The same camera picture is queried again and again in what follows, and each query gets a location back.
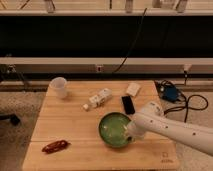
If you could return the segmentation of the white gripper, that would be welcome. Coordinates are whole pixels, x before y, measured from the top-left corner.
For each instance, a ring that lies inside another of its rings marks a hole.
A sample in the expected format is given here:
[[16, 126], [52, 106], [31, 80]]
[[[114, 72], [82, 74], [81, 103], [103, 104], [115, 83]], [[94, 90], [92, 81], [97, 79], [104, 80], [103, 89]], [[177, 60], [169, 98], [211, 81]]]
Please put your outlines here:
[[124, 138], [143, 139], [146, 131], [139, 128], [133, 121], [130, 121], [124, 131]]

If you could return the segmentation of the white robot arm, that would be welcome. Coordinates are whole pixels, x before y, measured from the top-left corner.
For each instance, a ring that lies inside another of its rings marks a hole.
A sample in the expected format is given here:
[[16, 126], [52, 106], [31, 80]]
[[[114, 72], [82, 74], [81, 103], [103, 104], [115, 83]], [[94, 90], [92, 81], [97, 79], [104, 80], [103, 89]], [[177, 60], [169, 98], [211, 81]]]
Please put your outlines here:
[[126, 126], [126, 136], [141, 139], [147, 131], [213, 156], [213, 128], [168, 119], [154, 101], [148, 102], [133, 115]]

